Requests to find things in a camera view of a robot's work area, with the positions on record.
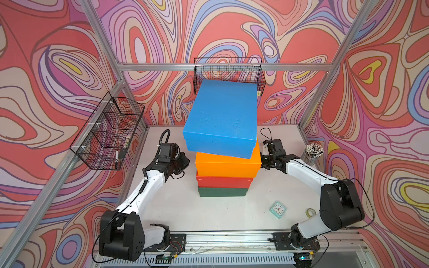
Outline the orange shoebox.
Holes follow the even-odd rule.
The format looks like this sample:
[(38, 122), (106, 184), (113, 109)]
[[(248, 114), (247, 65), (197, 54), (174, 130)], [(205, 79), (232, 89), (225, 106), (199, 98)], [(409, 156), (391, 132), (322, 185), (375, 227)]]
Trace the orange shoebox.
[(196, 153), (199, 175), (227, 178), (254, 178), (261, 167), (257, 141), (223, 141), (204, 152)]

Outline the green shoebox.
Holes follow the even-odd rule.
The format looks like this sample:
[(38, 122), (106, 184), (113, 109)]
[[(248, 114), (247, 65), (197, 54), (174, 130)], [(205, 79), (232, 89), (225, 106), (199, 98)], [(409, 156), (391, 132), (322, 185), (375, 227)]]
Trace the green shoebox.
[(244, 197), (248, 190), (248, 188), (198, 187), (200, 197)]

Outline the red shoebox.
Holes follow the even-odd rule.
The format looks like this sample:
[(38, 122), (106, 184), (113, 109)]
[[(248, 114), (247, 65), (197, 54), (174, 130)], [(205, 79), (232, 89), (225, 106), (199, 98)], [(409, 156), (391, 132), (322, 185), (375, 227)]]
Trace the red shoebox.
[(220, 176), (201, 176), (196, 173), (196, 180), (202, 188), (249, 188), (253, 178), (236, 178)]

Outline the blue shoebox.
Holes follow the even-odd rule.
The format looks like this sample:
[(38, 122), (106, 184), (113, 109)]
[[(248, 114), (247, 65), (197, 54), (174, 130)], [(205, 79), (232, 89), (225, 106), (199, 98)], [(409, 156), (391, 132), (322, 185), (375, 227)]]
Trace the blue shoebox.
[(204, 80), (183, 129), (188, 151), (250, 159), (257, 102), (256, 84)]

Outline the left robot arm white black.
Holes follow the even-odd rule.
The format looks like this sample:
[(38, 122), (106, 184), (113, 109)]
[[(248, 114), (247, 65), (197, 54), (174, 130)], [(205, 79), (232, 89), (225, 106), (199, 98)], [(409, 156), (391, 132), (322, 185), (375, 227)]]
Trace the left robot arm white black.
[(165, 251), (172, 247), (170, 228), (161, 223), (143, 226), (142, 216), (156, 192), (172, 178), (180, 179), (190, 160), (176, 143), (170, 143), (171, 131), (162, 132), (156, 154), (142, 169), (143, 178), (128, 198), (115, 210), (106, 211), (94, 248), (107, 262), (121, 259), (136, 261), (147, 249)]

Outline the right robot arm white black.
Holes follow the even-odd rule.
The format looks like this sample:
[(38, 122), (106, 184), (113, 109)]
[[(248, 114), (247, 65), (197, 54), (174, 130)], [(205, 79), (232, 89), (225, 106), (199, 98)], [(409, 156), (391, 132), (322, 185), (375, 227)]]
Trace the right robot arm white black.
[(295, 250), (315, 244), (319, 235), (340, 230), (365, 218), (355, 184), (350, 179), (338, 180), (287, 154), (280, 139), (265, 140), (261, 146), (261, 167), (277, 169), (310, 187), (320, 197), (320, 208), (311, 218), (293, 225), (286, 241)]

